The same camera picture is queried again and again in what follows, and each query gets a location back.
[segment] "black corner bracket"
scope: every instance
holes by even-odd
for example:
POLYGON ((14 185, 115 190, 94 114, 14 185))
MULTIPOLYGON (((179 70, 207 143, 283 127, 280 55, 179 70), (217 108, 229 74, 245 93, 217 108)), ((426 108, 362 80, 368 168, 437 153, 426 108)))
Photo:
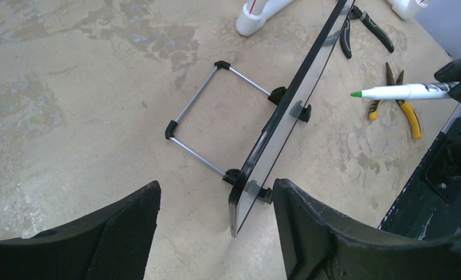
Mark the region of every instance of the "black corner bracket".
POLYGON ((282 100, 282 97, 284 96, 286 91, 287 89, 285 88, 285 86, 278 87, 272 90, 272 93, 268 97, 268 100, 278 106, 280 100, 282 100))
POLYGON ((170 139, 174 137, 174 130, 176 130, 178 123, 176 121, 170 121, 169 125, 165 129, 165 139, 170 139))
POLYGON ((227 61, 223 61, 223 60, 217 61, 216 63, 214 63, 214 65, 216 66, 217 70, 220 70, 220 68, 229 70, 229 67, 231 67, 230 63, 228 63, 227 61))
POLYGON ((225 172, 225 175, 222 177, 222 180, 234 186, 234 183, 238 178, 239 172, 239 169, 229 169, 225 172))
POLYGON ((273 202, 273 192, 271 188, 261 188, 260 192, 258 193, 258 199, 268 203, 272 204, 273 202))
POLYGON ((311 117, 311 104, 308 104, 308 106, 303 108, 303 110, 301 111, 299 115, 299 120, 307 123, 310 117, 311 117))

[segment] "concrete floor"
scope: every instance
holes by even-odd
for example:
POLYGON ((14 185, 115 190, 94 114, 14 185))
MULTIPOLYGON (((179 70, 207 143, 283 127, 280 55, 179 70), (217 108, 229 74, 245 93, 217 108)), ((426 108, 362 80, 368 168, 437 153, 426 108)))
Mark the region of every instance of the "concrete floor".
MULTIPOLYGON (((268 185, 290 178, 376 226, 455 103, 416 102, 425 137, 414 141, 395 103, 369 123, 367 101, 345 98, 382 84, 385 60, 428 81, 449 59, 382 1, 359 2, 380 10, 396 53, 369 44, 356 25, 355 57, 348 63, 336 46, 312 100, 315 121, 295 128, 268 185)), ((334 5, 296 1, 244 38, 234 28, 242 1, 0 1, 0 240, 33 236, 159 180, 146 279, 284 279, 272 207, 257 203, 231 238, 230 186, 163 132, 217 60, 268 90, 287 86, 334 5)), ((273 110, 223 72, 177 133, 221 168, 240 168, 273 110)))

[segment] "rectangular metal frame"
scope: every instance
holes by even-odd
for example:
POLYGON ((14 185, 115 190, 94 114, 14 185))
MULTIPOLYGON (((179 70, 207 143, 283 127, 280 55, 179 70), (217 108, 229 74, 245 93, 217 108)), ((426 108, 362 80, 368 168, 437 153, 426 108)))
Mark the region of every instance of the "rectangular metal frame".
POLYGON ((202 155, 200 155, 198 152, 196 152, 194 149, 191 149, 188 145, 184 144, 181 140, 177 139, 174 135, 174 131, 177 127, 177 125, 179 124, 179 122, 184 118, 184 116, 187 114, 187 112, 189 111, 189 109, 191 109, 191 107, 194 105, 194 103, 196 102, 196 100, 198 99, 198 97, 201 95, 201 93, 203 92, 203 90, 207 87, 207 85, 210 83, 211 79, 215 76, 215 74, 220 70, 220 69, 225 69, 225 70, 228 70, 229 72, 232 72, 234 73, 235 75, 237 75, 238 77, 242 78, 243 80, 245 80, 246 82, 248 82, 250 85, 254 86, 256 89, 258 89, 259 91, 261 91, 262 93, 264 93, 266 96, 270 96, 270 92, 268 92, 267 90, 265 90, 263 87, 261 87, 258 83, 252 81, 251 79, 249 79, 248 77, 244 76, 244 74, 240 73, 239 71, 237 71, 236 69, 232 68, 231 65, 228 63, 228 62, 225 62, 225 61, 218 61, 215 63, 215 66, 212 68, 212 71, 210 72, 210 74, 207 76, 207 78, 205 79, 205 81, 203 81, 203 84, 200 86, 200 88, 198 88, 198 90, 196 90, 196 93, 191 97, 191 99, 189 100, 189 102, 186 104, 186 106, 184 106, 184 108, 182 109, 181 113, 179 113, 179 115, 177 116, 177 118, 172 121, 171 123, 175 123, 174 126, 172 126, 172 131, 166 131, 166 138, 169 139, 169 140, 172 140, 174 143, 178 144, 179 146, 181 146, 183 149, 185 149, 186 151, 190 152, 193 156, 195 156, 197 159, 199 159, 200 161, 202 161, 203 163, 205 163, 207 166, 209 166, 211 169, 215 170, 220 176, 224 176, 225 175, 225 171, 223 171, 221 168, 219 168, 217 165, 213 164, 212 162, 210 162, 208 159, 206 159, 205 157, 203 157, 202 155))

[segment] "marker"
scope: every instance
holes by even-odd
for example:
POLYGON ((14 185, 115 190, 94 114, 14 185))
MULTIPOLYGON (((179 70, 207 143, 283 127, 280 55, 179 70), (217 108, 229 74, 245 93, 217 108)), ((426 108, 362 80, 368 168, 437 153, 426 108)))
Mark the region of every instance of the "marker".
POLYGON ((376 100, 383 99, 443 99, 451 98, 448 92, 459 82, 451 83, 410 83, 400 86, 377 86, 372 89, 353 92, 353 97, 376 100))

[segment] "aluminum rod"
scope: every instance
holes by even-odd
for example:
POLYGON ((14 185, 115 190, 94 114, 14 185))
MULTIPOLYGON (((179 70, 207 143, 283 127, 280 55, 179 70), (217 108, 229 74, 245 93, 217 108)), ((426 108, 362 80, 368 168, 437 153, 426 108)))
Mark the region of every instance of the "aluminum rod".
POLYGON ((267 96, 270 96, 270 92, 268 92, 266 89, 264 89, 263 87, 261 87, 260 85, 258 85, 257 83, 253 82, 252 80, 250 80, 248 77, 244 76, 243 74, 239 73, 236 69, 232 68, 232 67, 229 67, 229 71, 231 71, 232 73, 236 74, 237 76, 241 77, 243 80, 245 80, 246 82, 250 83, 252 86, 256 87, 258 90, 260 90, 261 92, 265 93, 267 96))
POLYGON ((218 174, 220 174, 220 176, 224 176, 225 175, 225 172, 218 168, 216 165, 214 165, 213 163, 211 163, 208 159, 202 157, 199 153, 197 153, 195 150, 189 148, 188 146, 186 146, 186 144, 182 143, 181 141, 179 141, 177 138, 175 137, 172 137, 170 140, 174 141, 175 143, 177 143, 179 146, 183 147, 186 151, 190 152, 193 156, 197 157, 199 160, 201 160, 202 162, 206 163, 209 167, 211 167, 213 170, 215 170, 218 174))
POLYGON ((214 76, 214 74, 217 72, 218 68, 217 66, 215 66, 213 69, 212 69, 212 72, 208 75, 208 77, 205 79, 205 81, 203 82, 203 84, 200 86, 200 88, 196 91, 196 93, 191 97, 191 100, 189 100, 189 102, 186 104, 186 106, 184 107, 184 109, 181 111, 181 113, 177 116, 177 118, 175 119, 176 123, 179 123, 179 121, 184 117, 184 115, 186 115, 186 113, 189 111, 189 108, 191 108, 191 106, 193 106, 194 102, 196 102, 196 100, 198 99, 198 96, 200 96, 200 94, 203 92, 203 90, 205 89, 205 87, 207 87, 207 84, 210 82, 210 80, 212 79, 212 77, 214 76))

